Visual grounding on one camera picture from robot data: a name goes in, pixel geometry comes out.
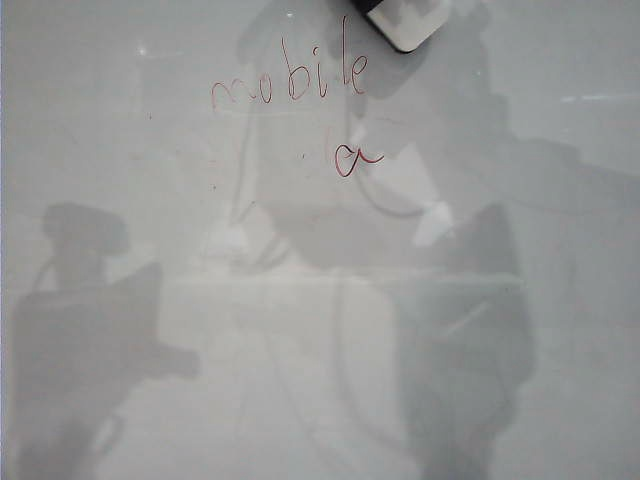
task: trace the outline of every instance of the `whiteboard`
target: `whiteboard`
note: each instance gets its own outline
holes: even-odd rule
[[[3,478],[631,478],[640,3],[3,5]]]

